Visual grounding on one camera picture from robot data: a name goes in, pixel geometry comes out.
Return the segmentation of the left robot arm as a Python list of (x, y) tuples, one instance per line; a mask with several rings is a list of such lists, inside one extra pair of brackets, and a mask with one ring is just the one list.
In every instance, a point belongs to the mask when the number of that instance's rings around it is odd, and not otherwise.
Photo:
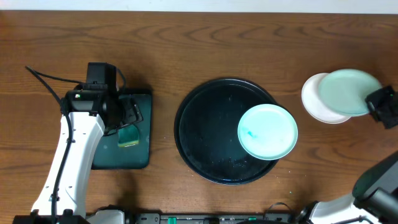
[(105, 136), (99, 115), (71, 112), (61, 119), (57, 150), (45, 185), (28, 215), (14, 223), (134, 223), (128, 210), (109, 205), (86, 214), (86, 188), (91, 170), (143, 169), (149, 163), (152, 95), (126, 90), (120, 100), (130, 106), (132, 125)]

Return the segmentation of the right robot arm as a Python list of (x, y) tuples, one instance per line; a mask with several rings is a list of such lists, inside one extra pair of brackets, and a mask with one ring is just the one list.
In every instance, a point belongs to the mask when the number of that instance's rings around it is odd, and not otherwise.
[[(370, 115), (386, 129), (397, 126), (397, 92), (387, 86), (365, 98)], [(397, 153), (368, 169), (353, 191), (328, 202), (313, 202), (297, 223), (397, 223)]]

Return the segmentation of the green scouring sponge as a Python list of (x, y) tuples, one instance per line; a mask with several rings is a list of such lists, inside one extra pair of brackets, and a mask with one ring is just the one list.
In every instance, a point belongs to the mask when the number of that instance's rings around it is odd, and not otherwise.
[(121, 128), (118, 131), (118, 146), (129, 147), (139, 144), (140, 134), (139, 130), (132, 124)]

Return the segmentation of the mint plate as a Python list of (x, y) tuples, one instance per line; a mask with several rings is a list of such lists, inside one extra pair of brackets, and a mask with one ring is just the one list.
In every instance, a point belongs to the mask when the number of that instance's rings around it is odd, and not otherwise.
[(283, 107), (272, 104), (247, 110), (239, 120), (237, 134), (248, 154), (265, 161), (289, 154), (299, 136), (294, 117)]
[(329, 73), (318, 85), (321, 101), (332, 111), (346, 116), (369, 113), (366, 97), (382, 88), (381, 83), (361, 70), (341, 69)]

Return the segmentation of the white plate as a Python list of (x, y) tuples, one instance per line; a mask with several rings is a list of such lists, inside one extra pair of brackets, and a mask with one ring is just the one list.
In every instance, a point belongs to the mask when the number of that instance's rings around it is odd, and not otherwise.
[(302, 87), (302, 103), (307, 112), (316, 120), (326, 124), (340, 124), (349, 120), (350, 116), (338, 114), (329, 109), (318, 95), (318, 86), (320, 81), (328, 73), (318, 73), (311, 76)]

